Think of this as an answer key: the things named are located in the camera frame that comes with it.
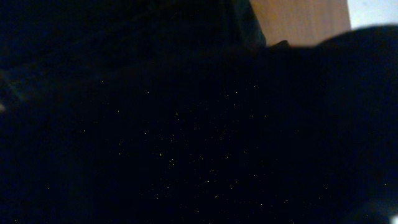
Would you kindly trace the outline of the black shorts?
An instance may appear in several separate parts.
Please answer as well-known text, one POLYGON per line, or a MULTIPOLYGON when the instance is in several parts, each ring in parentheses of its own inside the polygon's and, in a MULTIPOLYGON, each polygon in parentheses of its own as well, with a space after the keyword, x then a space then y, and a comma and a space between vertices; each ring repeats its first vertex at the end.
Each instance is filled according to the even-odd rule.
POLYGON ((248 1, 2 1, 2 223, 390 223, 397 26, 248 1))

